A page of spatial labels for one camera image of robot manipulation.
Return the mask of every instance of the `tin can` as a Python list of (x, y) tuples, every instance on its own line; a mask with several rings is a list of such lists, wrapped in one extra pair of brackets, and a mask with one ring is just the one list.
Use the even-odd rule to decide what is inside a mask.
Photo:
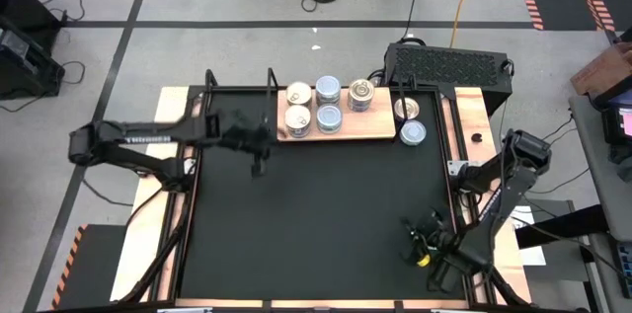
[[(417, 117), (419, 115), (419, 104), (417, 103), (417, 101), (406, 97), (404, 99), (404, 101), (406, 101), (406, 113), (408, 114), (408, 119), (413, 119), (415, 117)], [(395, 118), (397, 118), (397, 120), (402, 121), (404, 120), (404, 103), (402, 102), (402, 99), (399, 99), (395, 102), (395, 105), (393, 106), (393, 111), (395, 112)]]
[(375, 93), (375, 87), (370, 81), (359, 79), (349, 85), (348, 106), (353, 112), (368, 110)]
[(337, 105), (340, 101), (340, 81), (334, 76), (323, 76), (316, 81), (316, 104)]
[(426, 127), (416, 120), (406, 120), (399, 133), (402, 142), (409, 146), (417, 146), (426, 139)]
[(312, 102), (312, 88), (304, 82), (294, 82), (285, 90), (287, 103), (290, 106), (304, 106), (309, 108)]
[(312, 115), (304, 106), (290, 106), (285, 111), (285, 127), (289, 135), (301, 138), (309, 134), (309, 123)]
[(343, 112), (334, 105), (325, 105), (316, 112), (318, 129), (325, 134), (338, 132), (343, 126)]

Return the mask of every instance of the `wooden tray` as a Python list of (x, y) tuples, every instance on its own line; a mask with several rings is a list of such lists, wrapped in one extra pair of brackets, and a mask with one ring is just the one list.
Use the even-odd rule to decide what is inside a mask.
[(342, 89), (339, 107), (343, 111), (343, 126), (334, 134), (324, 134), (316, 124), (316, 91), (312, 90), (312, 121), (307, 136), (294, 138), (285, 130), (285, 111), (289, 108), (285, 90), (278, 91), (276, 102), (276, 133), (278, 141), (322, 141), (352, 139), (390, 139), (395, 136), (395, 121), (388, 87), (376, 87), (368, 110), (352, 112), (347, 106), (348, 89)]

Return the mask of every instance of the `concrete floor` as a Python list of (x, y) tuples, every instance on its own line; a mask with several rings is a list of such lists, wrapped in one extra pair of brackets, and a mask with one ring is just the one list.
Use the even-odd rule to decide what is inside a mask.
[[(126, 21), (134, 0), (84, 0), (85, 21)], [(405, 21), (411, 0), (338, 0), (315, 13), (301, 10), (300, 0), (141, 0), (138, 21)], [(77, 16), (76, 0), (50, 7)], [(458, 0), (417, 0), (416, 21), (451, 21)], [(529, 22), (523, 0), (466, 0), (461, 21)], [(242, 28), (127, 29), (68, 28), (61, 32), (53, 57), (80, 60), (85, 81), (65, 85), (59, 97), (40, 100), (17, 114), (0, 112), (0, 302), (3, 311), (24, 307), (73, 167), (66, 160), (67, 133), (90, 121), (109, 72), (116, 83), (105, 117), (116, 120), (153, 118), (163, 86), (203, 83), (212, 68), (224, 85), (263, 85), (272, 67), (278, 80), (313, 81), (338, 75), (344, 81), (365, 77), (381, 66), (387, 44), (401, 28)], [(448, 46), (450, 29), (412, 29), (433, 46)], [(521, 128), (544, 135), (568, 119), (569, 78), (608, 46), (601, 32), (539, 32), (533, 29), (461, 29), (457, 48), (505, 52), (516, 65), (514, 93), (507, 104), (504, 131)], [(120, 68), (113, 67), (117, 49), (124, 48)], [(78, 76), (69, 69), (68, 77)], [(3, 103), (14, 106), (15, 103)], [(500, 114), (492, 118), (498, 133)], [(575, 132), (553, 146), (551, 171), (537, 188), (548, 190), (586, 167)], [(132, 202), (137, 179), (113, 167), (91, 168), (86, 178), (115, 200)], [(581, 208), (597, 202), (590, 176), (583, 176), (547, 198), (571, 199)], [(129, 209), (109, 205), (80, 188), (44, 288), (39, 309), (54, 293), (76, 227), (84, 223), (123, 224)], [(547, 307), (576, 308), (577, 295), (537, 295), (544, 285), (531, 282), (534, 300)]]

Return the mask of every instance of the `yellow part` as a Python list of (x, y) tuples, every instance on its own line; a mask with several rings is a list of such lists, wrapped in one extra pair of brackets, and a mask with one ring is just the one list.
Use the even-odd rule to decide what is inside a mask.
[(417, 261), (417, 266), (420, 268), (425, 268), (431, 262), (431, 256), (425, 255), (419, 261)]

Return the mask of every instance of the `can lid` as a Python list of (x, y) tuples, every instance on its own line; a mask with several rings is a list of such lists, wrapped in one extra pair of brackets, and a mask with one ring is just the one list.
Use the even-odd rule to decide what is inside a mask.
[(304, 105), (312, 98), (312, 88), (304, 82), (294, 82), (285, 90), (287, 101), (293, 105)]
[(336, 106), (325, 105), (316, 113), (318, 123), (326, 127), (338, 127), (343, 122), (343, 112)]
[(359, 79), (349, 85), (349, 94), (356, 101), (368, 101), (373, 98), (375, 86), (367, 80)]
[(334, 76), (323, 76), (316, 81), (316, 92), (325, 97), (336, 97), (340, 93), (340, 81)]
[(419, 145), (426, 138), (426, 128), (416, 120), (407, 120), (399, 133), (400, 139), (406, 145)]
[(302, 129), (309, 124), (312, 115), (305, 106), (290, 106), (285, 111), (285, 125), (293, 129)]
[[(412, 119), (419, 115), (419, 104), (417, 101), (406, 97), (404, 99), (406, 101), (406, 113), (408, 114), (408, 119)], [(397, 117), (403, 119), (404, 118), (404, 105), (402, 105), (402, 99), (399, 99), (395, 102), (395, 106), (393, 109), (395, 110), (395, 115)]]

